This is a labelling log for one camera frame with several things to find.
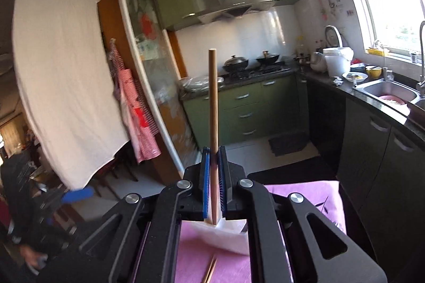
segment blue object on floor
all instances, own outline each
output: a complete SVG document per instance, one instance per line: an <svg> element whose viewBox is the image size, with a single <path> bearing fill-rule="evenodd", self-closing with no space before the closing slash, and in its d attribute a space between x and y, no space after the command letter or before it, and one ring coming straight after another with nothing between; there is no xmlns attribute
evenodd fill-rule
<svg viewBox="0 0 425 283"><path fill-rule="evenodd" d="M77 191L69 191L66 192L61 201L62 204L72 204L73 202L77 202L80 200L88 199L94 195L94 190L92 187L84 187L83 189L79 189Z"/></svg>

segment black cabinet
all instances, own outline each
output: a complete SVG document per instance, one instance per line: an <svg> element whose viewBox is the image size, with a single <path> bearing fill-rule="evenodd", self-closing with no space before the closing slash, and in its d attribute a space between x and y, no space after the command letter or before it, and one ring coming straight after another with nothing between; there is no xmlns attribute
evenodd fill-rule
<svg viewBox="0 0 425 283"><path fill-rule="evenodd" d="M336 174L344 138L346 98L307 81L310 140Z"/></svg>
<svg viewBox="0 0 425 283"><path fill-rule="evenodd" d="M357 211L378 174L390 129L390 125L365 107L347 99L344 142L337 177Z"/></svg>
<svg viewBox="0 0 425 283"><path fill-rule="evenodd" d="M360 217L391 281L425 240L425 153L394 128Z"/></svg>

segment plate with food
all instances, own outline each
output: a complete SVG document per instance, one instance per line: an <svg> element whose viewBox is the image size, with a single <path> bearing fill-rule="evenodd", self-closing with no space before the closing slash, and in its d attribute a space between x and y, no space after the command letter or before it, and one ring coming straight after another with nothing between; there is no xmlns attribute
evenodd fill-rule
<svg viewBox="0 0 425 283"><path fill-rule="evenodd" d="M361 72L347 72L343 74L343 77L349 82L353 82L352 76L354 76L357 83L361 83L362 81L366 80L366 78L368 77L366 73L361 73Z"/></svg>

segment metal pivot bolt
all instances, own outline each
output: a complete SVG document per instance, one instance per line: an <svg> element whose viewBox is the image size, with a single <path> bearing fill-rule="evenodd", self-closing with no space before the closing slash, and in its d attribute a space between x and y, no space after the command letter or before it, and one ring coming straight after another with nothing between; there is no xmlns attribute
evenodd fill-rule
<svg viewBox="0 0 425 283"><path fill-rule="evenodd" d="M252 185L254 184L250 179L241 179L240 181L239 181L239 184L242 186L242 187L245 187L245 188L249 188L249 187L252 187Z"/></svg>
<svg viewBox="0 0 425 283"><path fill-rule="evenodd" d="M290 198L293 202L300 203L304 201L304 197L300 193L292 193Z"/></svg>
<svg viewBox="0 0 425 283"><path fill-rule="evenodd" d="M136 204L139 200L140 197L136 193L130 193L125 196L125 201L129 204Z"/></svg>
<svg viewBox="0 0 425 283"><path fill-rule="evenodd" d="M180 180L177 182L177 187L180 189L188 189L192 184L187 180Z"/></svg>

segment pair of chopsticks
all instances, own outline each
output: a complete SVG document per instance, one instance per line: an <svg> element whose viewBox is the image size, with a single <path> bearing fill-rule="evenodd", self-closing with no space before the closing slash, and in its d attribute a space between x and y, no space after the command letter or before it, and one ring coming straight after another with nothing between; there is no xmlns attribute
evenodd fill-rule
<svg viewBox="0 0 425 283"><path fill-rule="evenodd" d="M208 270L205 273L205 277L203 278L202 283L210 283L211 277L213 276L213 272L214 272L216 263L217 263L217 258L212 257L211 262L210 262L210 266L208 267Z"/></svg>

